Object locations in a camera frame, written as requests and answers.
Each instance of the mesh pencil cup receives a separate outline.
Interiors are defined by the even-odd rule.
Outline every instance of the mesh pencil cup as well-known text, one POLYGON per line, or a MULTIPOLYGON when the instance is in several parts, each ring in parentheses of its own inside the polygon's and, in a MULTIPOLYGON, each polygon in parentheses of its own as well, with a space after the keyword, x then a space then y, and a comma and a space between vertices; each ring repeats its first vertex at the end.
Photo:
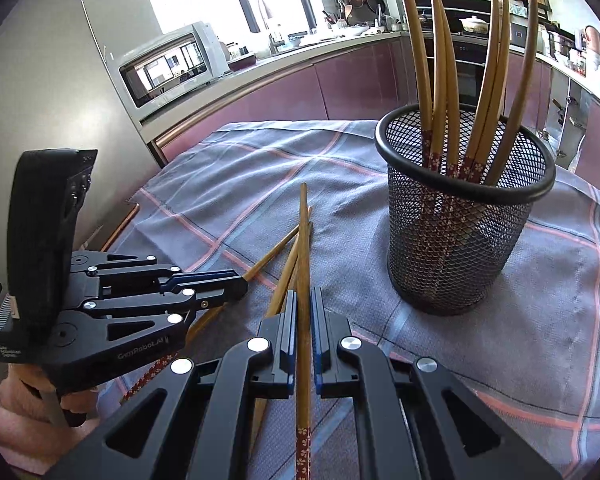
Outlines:
MULTIPOLYGON (((461 105, 461 154, 474 117, 475 107, 461 105)), ((500 118, 484 175, 506 121, 500 118)), ((504 267, 533 202, 554 185, 555 163, 547 148, 521 127, 495 186, 451 178, 422 167, 420 111, 409 105, 379 121, 376 149, 388 165, 387 268, 396 291, 430 314, 471 310, 504 267)))

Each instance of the cooking pot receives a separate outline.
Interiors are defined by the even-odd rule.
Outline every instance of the cooking pot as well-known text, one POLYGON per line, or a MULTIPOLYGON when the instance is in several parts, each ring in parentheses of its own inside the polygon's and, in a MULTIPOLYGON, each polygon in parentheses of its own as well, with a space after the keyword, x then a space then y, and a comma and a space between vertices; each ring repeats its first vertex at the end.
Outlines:
POLYGON ((489 23, 481 20, 477 16, 464 18, 460 21, 462 22, 462 28, 467 32, 477 32, 478 34, 488 34, 489 32, 489 23))

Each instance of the countertop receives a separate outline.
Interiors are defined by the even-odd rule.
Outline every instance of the countertop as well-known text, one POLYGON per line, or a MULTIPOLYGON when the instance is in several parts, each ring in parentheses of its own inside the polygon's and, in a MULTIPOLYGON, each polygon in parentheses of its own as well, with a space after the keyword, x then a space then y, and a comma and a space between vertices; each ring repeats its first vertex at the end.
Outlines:
POLYGON ((187 117, 202 110, 211 103, 231 94, 238 89, 248 86, 258 79, 264 78, 302 62, 309 62, 313 58, 330 54, 338 50, 346 50, 355 46, 391 38, 400 38, 400 32, 388 32, 374 36, 359 36, 356 38, 340 38, 325 41, 293 50, 292 52, 278 54, 259 61, 256 65, 231 74, 226 74, 210 85, 186 94, 175 104, 168 105, 163 110, 149 118, 142 124, 140 135, 144 142, 150 142, 165 131, 178 124, 187 117))
MULTIPOLYGON (((232 92, 239 90, 240 88, 256 82, 261 78, 303 62, 310 62, 312 59, 330 54, 331 52, 347 50, 362 44, 399 38, 401 34, 404 34, 405 36, 409 35, 408 32, 389 32, 384 34, 376 34, 374 36, 340 38, 338 40, 331 40, 328 42, 309 45, 291 52, 278 54, 277 56, 260 60, 254 66, 240 70, 240 72, 226 74, 210 85, 183 96, 179 101, 161 110, 156 115, 151 117, 147 122, 143 123, 140 134, 145 142, 150 142, 187 117, 204 109, 206 106, 218 101, 232 92)), ((433 36, 433 34, 430 32, 425 32, 424 35, 426 38, 431 38, 433 36)), ((465 43, 487 43, 487 40, 474 38, 471 36, 454 35, 453 40, 462 41, 465 43)), ((524 54, 523 48, 514 45, 511 45, 510 51, 520 55, 524 54)), ((573 79, 586 91, 593 94, 593 96, 600 102, 600 89, 594 88, 591 82, 585 77, 581 76, 577 72, 574 72, 573 70, 570 70, 555 59, 545 56, 544 54, 536 53, 536 59, 547 63, 553 69, 558 70, 564 75, 573 79)))

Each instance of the white microwave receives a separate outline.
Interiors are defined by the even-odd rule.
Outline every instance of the white microwave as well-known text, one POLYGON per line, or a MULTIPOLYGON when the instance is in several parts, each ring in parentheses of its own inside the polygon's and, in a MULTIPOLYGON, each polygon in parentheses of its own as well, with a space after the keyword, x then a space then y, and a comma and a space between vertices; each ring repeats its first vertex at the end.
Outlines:
POLYGON ((229 72, 211 25, 195 22, 114 61, 112 79, 137 126, 164 105, 229 72))

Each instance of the oven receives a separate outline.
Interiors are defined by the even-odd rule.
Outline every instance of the oven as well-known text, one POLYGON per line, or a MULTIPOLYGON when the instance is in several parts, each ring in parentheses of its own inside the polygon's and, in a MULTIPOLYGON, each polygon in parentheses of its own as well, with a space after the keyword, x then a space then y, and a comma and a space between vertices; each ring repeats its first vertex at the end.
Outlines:
MULTIPOLYGON (((484 64, 487 60, 487 45, 485 42, 472 43, 471 41, 458 41, 454 36, 454 52, 458 66, 458 93, 460 102, 473 106, 478 105, 480 87, 484 77, 484 64)), ((427 60, 429 61, 429 77, 431 85, 434 80, 433 39, 425 38, 427 60)))

